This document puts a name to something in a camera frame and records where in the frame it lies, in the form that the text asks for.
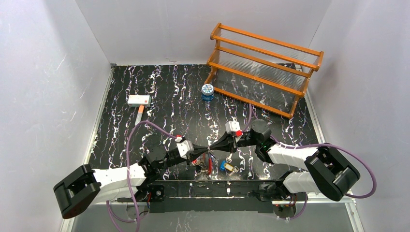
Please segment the silver key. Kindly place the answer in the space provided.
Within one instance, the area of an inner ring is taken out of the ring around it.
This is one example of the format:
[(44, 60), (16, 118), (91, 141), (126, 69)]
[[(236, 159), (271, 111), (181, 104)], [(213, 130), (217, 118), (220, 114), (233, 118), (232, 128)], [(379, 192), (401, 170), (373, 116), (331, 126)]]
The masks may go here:
[(227, 162), (227, 163), (231, 163), (231, 162), (232, 162), (232, 156), (233, 156), (233, 153), (230, 153), (229, 156), (226, 158), (226, 162)]

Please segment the metal key organizer red handle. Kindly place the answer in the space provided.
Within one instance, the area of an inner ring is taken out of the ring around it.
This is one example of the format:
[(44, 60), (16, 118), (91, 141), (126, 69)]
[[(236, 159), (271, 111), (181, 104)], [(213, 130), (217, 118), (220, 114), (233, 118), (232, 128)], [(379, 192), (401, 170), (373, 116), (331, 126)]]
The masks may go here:
[(199, 166), (201, 173), (211, 175), (213, 169), (213, 157), (214, 156), (210, 152), (206, 152), (200, 155), (197, 159), (193, 160), (191, 164), (193, 166)]

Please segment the blue key tag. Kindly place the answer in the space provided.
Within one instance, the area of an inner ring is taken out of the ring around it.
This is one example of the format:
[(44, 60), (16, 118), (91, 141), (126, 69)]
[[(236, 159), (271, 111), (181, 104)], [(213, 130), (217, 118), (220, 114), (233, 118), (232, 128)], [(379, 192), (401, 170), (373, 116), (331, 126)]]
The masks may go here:
[(224, 172), (225, 170), (226, 170), (226, 168), (225, 168), (225, 164), (227, 163), (227, 161), (225, 161), (225, 160), (223, 160), (222, 162), (221, 162), (221, 164), (220, 164), (220, 170), (222, 171), (222, 172)]

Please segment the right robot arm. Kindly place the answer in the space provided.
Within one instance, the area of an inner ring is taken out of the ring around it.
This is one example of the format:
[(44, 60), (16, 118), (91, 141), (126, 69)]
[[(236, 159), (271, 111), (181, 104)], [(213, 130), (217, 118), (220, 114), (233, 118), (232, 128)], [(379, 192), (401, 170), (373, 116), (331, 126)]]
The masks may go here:
[(361, 177), (344, 155), (330, 144), (286, 147), (271, 138), (272, 131), (262, 119), (252, 121), (246, 132), (236, 129), (236, 121), (229, 121), (225, 126), (226, 132), (210, 146), (211, 150), (234, 153), (239, 147), (254, 146), (254, 152), (263, 162), (302, 169), (301, 172), (287, 172), (275, 183), (260, 187), (258, 194), (285, 198), (301, 192), (314, 192), (332, 201), (340, 201)]

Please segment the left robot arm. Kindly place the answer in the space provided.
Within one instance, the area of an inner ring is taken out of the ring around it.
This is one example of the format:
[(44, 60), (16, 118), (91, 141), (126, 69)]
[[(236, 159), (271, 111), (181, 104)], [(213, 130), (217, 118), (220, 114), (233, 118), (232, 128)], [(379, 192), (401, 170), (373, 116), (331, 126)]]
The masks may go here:
[(168, 152), (148, 154), (129, 168), (93, 169), (89, 164), (76, 168), (53, 187), (63, 219), (83, 213), (89, 206), (117, 198), (146, 194), (161, 170), (190, 163), (207, 152), (205, 146), (177, 147)]

